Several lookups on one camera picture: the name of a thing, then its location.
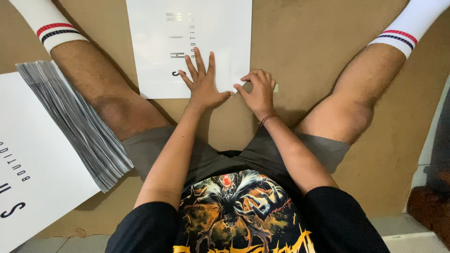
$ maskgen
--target beaded bracelet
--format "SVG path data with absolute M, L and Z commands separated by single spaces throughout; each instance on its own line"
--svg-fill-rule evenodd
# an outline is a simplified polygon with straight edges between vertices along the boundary
M 264 123 L 265 123 L 268 119 L 270 119 L 271 117 L 275 117 L 275 116 L 278 116 L 278 114 L 274 113 L 274 114 L 265 116 L 264 119 L 262 119 L 262 120 L 258 123 L 258 125 L 260 125 L 260 127 L 263 127 L 263 126 L 264 126 Z

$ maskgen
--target cardboard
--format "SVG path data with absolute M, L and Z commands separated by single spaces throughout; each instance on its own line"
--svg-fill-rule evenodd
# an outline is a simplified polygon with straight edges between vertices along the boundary
M 106 52 L 134 88 L 138 85 L 125 0 L 61 0 L 78 28 Z M 251 69 L 272 73 L 281 117 L 294 126 L 326 96 L 345 65 L 382 32 L 406 0 L 258 0 L 253 2 Z M 0 0 L 0 73 L 14 63 L 49 59 L 7 0 Z M 375 109 L 372 126 L 333 175 L 369 217 L 398 214 L 450 70 L 450 12 L 438 18 Z M 187 99 L 155 100 L 179 120 Z M 218 150 L 243 149 L 256 119 L 236 95 L 202 120 L 199 135 Z M 132 209 L 142 183 L 131 171 L 111 193 L 98 194 L 40 235 L 111 234 Z

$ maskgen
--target black t-shirt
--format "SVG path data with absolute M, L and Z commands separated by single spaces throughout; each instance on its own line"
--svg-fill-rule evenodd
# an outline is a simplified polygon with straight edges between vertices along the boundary
M 333 187 L 290 198 L 253 170 L 214 176 L 183 193 L 179 211 L 145 203 L 117 226 L 107 253 L 389 252 L 358 202 Z

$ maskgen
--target striped sock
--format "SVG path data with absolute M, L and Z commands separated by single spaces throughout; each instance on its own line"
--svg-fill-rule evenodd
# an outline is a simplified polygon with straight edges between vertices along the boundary
M 61 14 L 51 0 L 9 0 L 50 53 L 67 41 L 87 39 Z
M 408 59 L 428 28 L 449 6 L 450 0 L 411 0 L 397 19 L 369 45 L 392 45 Z

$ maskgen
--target forearm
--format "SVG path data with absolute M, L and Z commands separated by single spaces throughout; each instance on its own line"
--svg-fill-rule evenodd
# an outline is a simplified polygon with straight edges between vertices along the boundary
M 319 186 L 338 187 L 313 153 L 279 117 L 264 123 L 297 187 L 306 194 Z
M 186 107 L 181 120 L 153 164 L 136 200 L 141 204 L 162 201 L 178 210 L 202 113 Z

